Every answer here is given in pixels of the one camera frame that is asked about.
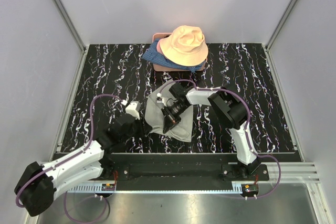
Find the grey cloth napkin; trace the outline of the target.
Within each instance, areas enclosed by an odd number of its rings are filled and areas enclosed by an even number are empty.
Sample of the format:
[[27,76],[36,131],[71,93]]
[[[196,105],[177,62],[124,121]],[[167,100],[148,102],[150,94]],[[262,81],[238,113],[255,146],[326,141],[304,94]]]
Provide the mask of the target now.
[[169,91],[171,86],[172,84],[166,87],[160,86],[148,96],[144,119],[150,126],[151,133],[190,143],[193,131],[193,107],[186,108],[178,116],[173,112],[167,113],[164,107],[173,105],[175,100]]

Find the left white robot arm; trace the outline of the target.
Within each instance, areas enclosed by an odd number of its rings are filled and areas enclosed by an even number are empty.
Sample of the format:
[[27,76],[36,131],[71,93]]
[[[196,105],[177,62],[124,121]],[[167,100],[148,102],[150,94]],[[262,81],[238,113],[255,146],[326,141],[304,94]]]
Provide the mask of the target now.
[[14,192],[16,203],[30,216],[46,211],[63,193],[91,179],[113,175],[111,154],[125,147],[133,137],[144,137],[152,127],[142,118],[122,114],[91,142],[49,163],[29,164]]

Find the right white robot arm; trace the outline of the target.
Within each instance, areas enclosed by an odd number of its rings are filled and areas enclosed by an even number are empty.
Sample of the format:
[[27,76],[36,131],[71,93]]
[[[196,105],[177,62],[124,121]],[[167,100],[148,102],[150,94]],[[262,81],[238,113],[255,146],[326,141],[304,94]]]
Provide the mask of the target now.
[[219,123],[230,130],[237,152],[238,163],[228,173],[232,178],[250,180],[257,174],[260,159],[256,153],[249,129],[250,110],[246,102],[233,91],[224,88],[185,88],[172,82],[170,94],[175,98],[171,105],[164,105],[163,133],[181,122],[181,114],[194,105],[211,106]]

